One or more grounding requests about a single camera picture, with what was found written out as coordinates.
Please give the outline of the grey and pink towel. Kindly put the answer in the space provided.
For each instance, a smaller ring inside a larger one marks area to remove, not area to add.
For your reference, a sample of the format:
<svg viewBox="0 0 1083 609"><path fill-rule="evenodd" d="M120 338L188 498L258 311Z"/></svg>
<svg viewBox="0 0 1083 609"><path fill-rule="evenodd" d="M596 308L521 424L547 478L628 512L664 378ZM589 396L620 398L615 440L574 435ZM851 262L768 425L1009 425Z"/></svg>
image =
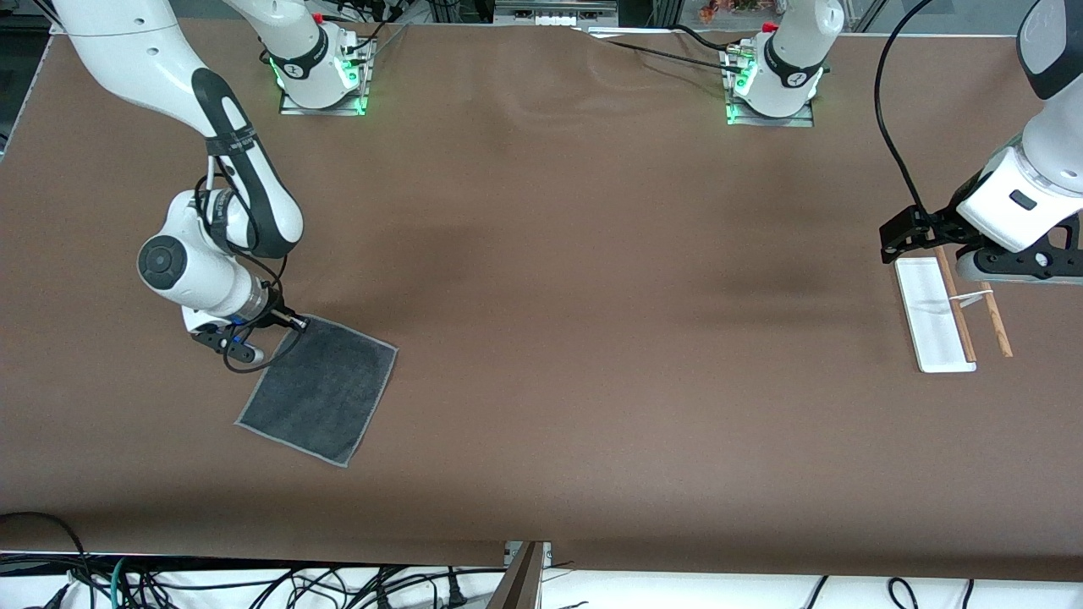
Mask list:
<svg viewBox="0 0 1083 609"><path fill-rule="evenodd" d="M394 344L311 316L298 342L279 344L235 424L345 468L382 401L397 353Z"/></svg>

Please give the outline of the white rack with wooden rods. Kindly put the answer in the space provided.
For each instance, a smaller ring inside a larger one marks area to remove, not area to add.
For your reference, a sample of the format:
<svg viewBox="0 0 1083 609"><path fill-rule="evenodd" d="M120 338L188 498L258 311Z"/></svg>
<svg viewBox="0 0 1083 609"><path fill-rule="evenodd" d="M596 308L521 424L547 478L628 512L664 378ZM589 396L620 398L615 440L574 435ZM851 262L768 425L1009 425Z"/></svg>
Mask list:
<svg viewBox="0 0 1083 609"><path fill-rule="evenodd" d="M932 248L932 257L897 259L893 270L921 373L960 374L977 370L977 354L965 318L965 308L977 302L986 304L999 353L1014 357L992 285L981 281L977 290L961 293L943 247Z"/></svg>

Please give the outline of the orange plastic items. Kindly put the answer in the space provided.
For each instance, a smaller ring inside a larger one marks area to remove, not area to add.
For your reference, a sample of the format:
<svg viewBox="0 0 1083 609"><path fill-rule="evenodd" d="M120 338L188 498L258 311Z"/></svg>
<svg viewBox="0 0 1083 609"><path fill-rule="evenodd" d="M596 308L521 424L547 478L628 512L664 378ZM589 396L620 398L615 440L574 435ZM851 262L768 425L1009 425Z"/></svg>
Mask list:
<svg viewBox="0 0 1083 609"><path fill-rule="evenodd" d="M755 17L773 20L788 10L790 0L703 0L697 9L702 24L723 17Z"/></svg>

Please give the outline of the brown table cover sheet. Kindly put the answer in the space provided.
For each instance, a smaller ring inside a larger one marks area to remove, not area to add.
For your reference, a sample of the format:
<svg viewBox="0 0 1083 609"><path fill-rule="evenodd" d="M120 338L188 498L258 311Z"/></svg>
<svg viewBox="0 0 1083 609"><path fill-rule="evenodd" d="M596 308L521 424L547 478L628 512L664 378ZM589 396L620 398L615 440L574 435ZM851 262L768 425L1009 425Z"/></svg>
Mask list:
<svg viewBox="0 0 1083 609"><path fill-rule="evenodd" d="M877 230L908 203L837 41L815 126L575 30L425 25L364 117L278 114L255 31L185 20L305 215L288 304L397 347L347 468L236 425L136 274L201 137L51 43L0 161L0 513L88 550L1083 581L1083 289L999 285L916 370Z"/></svg>

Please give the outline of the grey power strip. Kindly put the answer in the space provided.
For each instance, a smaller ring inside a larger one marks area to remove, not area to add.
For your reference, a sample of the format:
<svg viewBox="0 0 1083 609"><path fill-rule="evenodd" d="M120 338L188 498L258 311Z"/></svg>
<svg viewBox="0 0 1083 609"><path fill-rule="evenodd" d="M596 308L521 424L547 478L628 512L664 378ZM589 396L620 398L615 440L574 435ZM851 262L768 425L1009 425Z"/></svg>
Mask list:
<svg viewBox="0 0 1083 609"><path fill-rule="evenodd" d="M619 27L616 0L494 0L495 25Z"/></svg>

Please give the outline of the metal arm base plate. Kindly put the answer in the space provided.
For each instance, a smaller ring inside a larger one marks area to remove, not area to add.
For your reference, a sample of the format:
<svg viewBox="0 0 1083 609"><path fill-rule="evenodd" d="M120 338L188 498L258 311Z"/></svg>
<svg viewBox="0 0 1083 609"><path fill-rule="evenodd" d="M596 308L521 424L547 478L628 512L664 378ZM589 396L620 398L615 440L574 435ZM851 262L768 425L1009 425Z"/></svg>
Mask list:
<svg viewBox="0 0 1083 609"><path fill-rule="evenodd" d="M823 69L780 76L761 64L754 47L728 46L718 59L725 66L727 124L792 128L815 124L811 100Z"/></svg>
<svg viewBox="0 0 1083 609"><path fill-rule="evenodd" d="M276 85L282 90L280 114L365 116L377 47L376 40L358 41L355 33L344 33L337 54L317 64L306 80L286 80L282 72L276 72Z"/></svg>

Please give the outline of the metal frame beam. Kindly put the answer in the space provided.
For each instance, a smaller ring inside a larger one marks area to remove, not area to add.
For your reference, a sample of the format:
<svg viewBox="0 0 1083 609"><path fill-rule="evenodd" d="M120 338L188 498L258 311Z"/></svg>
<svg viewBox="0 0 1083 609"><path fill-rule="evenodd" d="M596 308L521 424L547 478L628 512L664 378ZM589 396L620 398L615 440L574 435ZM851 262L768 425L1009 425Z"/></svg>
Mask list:
<svg viewBox="0 0 1083 609"><path fill-rule="evenodd" d="M542 575L552 566L552 543L507 542L504 566L498 588L492 593L485 609L539 609Z"/></svg>

